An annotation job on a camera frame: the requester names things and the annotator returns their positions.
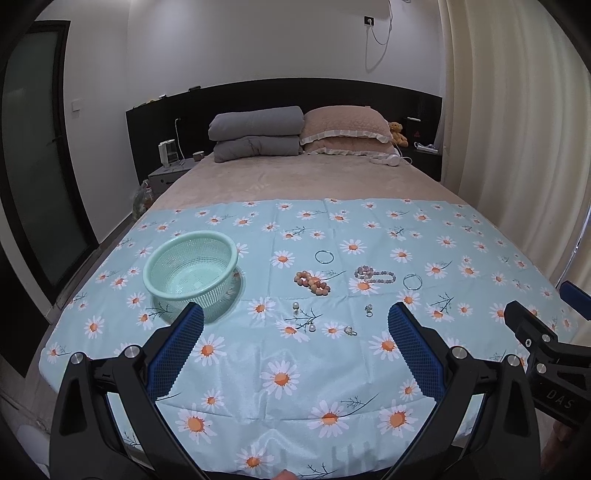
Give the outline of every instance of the curtain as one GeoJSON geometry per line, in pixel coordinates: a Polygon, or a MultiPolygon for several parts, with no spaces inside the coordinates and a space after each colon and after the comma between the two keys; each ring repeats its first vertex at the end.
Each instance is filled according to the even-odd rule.
{"type": "MultiPolygon", "coordinates": [[[[591,200],[589,72],[537,0],[439,5],[446,48],[442,183],[555,283],[591,200]]],[[[571,274],[587,282],[591,233],[584,240],[571,274]]]]}

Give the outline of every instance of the light switch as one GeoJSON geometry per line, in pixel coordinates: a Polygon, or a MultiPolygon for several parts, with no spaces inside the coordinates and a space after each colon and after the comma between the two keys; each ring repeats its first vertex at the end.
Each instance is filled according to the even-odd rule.
{"type": "Polygon", "coordinates": [[[82,109],[82,100],[79,98],[76,100],[72,100],[72,111],[79,112],[81,109],[82,109]]]}

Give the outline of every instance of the pink pillow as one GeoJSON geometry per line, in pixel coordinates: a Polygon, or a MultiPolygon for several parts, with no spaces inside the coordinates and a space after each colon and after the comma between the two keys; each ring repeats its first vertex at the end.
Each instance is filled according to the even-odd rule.
{"type": "Polygon", "coordinates": [[[390,142],[382,143],[375,138],[330,137],[314,140],[304,145],[309,154],[367,155],[368,157],[392,155],[396,152],[390,142]]]}
{"type": "Polygon", "coordinates": [[[392,140],[388,122],[379,112],[352,105],[324,106],[304,115],[300,145],[327,137],[375,138],[384,144],[392,140]]]}

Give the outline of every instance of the door frame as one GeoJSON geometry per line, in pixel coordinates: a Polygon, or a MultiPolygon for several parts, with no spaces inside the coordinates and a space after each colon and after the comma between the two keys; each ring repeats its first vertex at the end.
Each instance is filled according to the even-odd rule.
{"type": "MultiPolygon", "coordinates": [[[[18,216],[18,211],[12,197],[10,183],[8,181],[6,159],[4,158],[4,146],[2,145],[2,123],[0,121],[0,201],[4,207],[8,225],[10,226],[14,239],[18,245],[18,249],[21,251],[25,263],[27,264],[43,293],[52,304],[56,303],[56,300],[62,289],[64,289],[76,271],[99,246],[90,224],[90,220],[88,219],[88,215],[86,214],[82,197],[80,196],[80,190],[78,189],[78,183],[76,182],[76,176],[74,175],[74,168],[72,167],[72,159],[70,157],[70,149],[66,136],[63,80],[66,59],[66,40],[69,28],[69,20],[44,20],[34,22],[33,25],[27,30],[27,33],[39,33],[46,31],[57,32],[57,47],[53,69],[53,85],[57,91],[57,94],[53,96],[54,138],[62,176],[66,185],[66,190],[68,192],[68,197],[72,203],[74,215],[78,225],[80,226],[82,235],[85,241],[88,243],[88,247],[66,270],[62,278],[55,286],[51,285],[49,279],[45,275],[45,272],[41,268],[41,264],[35,256],[35,252],[33,251],[27,239],[27,235],[18,216]]],[[[5,68],[0,70],[0,112],[2,111],[1,92],[4,90],[5,73],[5,68]]]]}

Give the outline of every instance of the mint green colander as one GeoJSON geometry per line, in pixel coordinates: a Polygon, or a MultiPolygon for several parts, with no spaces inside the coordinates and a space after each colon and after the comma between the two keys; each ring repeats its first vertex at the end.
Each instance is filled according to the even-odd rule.
{"type": "Polygon", "coordinates": [[[148,291],[175,309],[190,301],[209,307],[232,282],[238,250],[230,237],[212,231],[189,232],[160,245],[146,262],[148,291]]]}

